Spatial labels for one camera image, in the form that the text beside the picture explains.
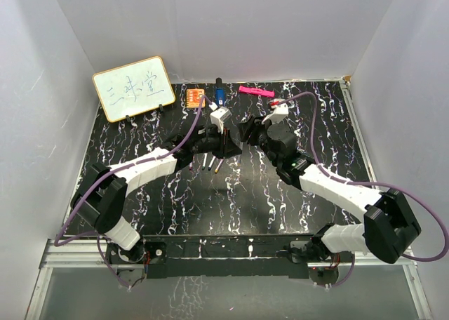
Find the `blue white pen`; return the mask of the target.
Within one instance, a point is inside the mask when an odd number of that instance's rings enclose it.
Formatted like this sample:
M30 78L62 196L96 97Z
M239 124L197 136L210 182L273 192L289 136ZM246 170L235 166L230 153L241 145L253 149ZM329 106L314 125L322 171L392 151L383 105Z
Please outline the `blue white pen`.
M213 156L213 158L211 159L211 161L210 161L210 163L209 163L209 165L208 165L208 170L209 170L209 171L211 171L211 169L212 169L212 167L213 167L213 164L214 164L215 160L216 160L216 156Z

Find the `yellow white pen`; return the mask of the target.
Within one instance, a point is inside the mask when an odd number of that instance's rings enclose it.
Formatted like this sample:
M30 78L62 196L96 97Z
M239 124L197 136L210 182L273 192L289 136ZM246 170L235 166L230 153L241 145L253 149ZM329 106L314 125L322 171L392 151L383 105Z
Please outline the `yellow white pen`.
M221 169L222 165L224 163L224 159L221 159L217 165L217 167L215 168L215 174L219 172L219 170Z

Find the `green white pen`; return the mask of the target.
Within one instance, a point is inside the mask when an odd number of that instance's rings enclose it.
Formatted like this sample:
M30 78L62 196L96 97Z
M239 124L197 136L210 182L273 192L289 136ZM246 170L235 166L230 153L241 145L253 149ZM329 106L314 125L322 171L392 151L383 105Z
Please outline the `green white pen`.
M201 167L203 171L204 171L205 168L206 168L207 157L208 157L208 153L204 153L204 155L203 155L202 167Z

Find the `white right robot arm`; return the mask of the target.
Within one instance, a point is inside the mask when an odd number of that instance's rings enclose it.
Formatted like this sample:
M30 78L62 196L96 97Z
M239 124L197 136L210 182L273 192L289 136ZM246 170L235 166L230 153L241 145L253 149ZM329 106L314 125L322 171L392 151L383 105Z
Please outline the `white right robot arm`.
M282 181L335 204L358 220L355 225L329 223L302 246L290 243L283 254L293 262L327 262L337 253L360 251L394 264L420 235L417 218L397 189L381 192L350 185L348 179L322 171L310 156L297 150L296 136L285 124L249 116L238 128L241 141L259 147Z

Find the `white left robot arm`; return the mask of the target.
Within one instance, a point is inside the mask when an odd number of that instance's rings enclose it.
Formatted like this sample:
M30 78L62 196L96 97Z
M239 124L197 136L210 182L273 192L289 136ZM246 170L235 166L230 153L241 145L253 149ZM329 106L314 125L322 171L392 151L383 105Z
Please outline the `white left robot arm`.
M190 165L195 154L211 153L228 159L242 153L229 130L216 125L196 126L190 136L172 134L151 152L122 164L91 164L70 203L75 208L88 192L77 215L98 234L118 245L120 254L130 263L143 259L145 246L141 236L123 217L128 195L158 178L172 175Z

